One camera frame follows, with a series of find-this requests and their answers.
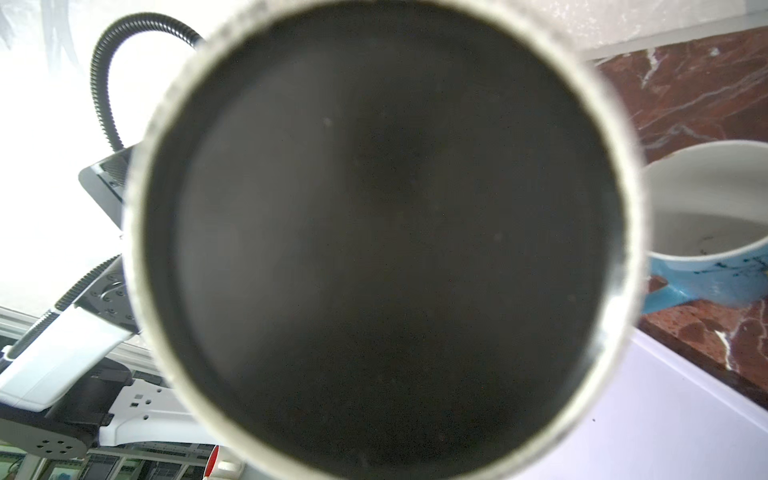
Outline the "black ceramic mug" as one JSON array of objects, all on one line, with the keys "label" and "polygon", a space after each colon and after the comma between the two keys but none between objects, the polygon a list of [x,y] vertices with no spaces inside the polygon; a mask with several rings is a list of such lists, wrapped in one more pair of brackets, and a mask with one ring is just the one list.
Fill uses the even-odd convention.
[{"label": "black ceramic mug", "polygon": [[583,419],[647,287],[612,85],[514,1],[255,1],[130,162],[157,365],[276,479],[507,479]]}]

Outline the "teal blue mug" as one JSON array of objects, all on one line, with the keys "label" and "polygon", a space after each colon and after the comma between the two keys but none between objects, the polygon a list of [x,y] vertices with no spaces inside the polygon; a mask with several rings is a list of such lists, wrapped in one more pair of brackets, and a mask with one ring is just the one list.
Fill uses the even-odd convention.
[{"label": "teal blue mug", "polygon": [[693,300],[742,307],[767,295],[767,145],[716,141],[643,170],[652,211],[655,313]]}]

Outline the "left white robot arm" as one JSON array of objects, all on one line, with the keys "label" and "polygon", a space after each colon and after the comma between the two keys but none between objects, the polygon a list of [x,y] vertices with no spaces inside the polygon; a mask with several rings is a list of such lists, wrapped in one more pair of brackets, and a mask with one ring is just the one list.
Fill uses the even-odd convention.
[{"label": "left white robot arm", "polygon": [[[83,169],[84,190],[116,224],[133,150],[123,145],[109,99],[109,74],[129,38],[166,33],[191,47],[202,37],[185,23],[142,12],[113,22],[97,41],[90,91],[113,152]],[[14,344],[1,351],[1,437],[47,459],[71,459],[92,448],[142,442],[214,443],[173,390],[133,377],[108,355],[140,332],[122,258],[88,271]]]}]

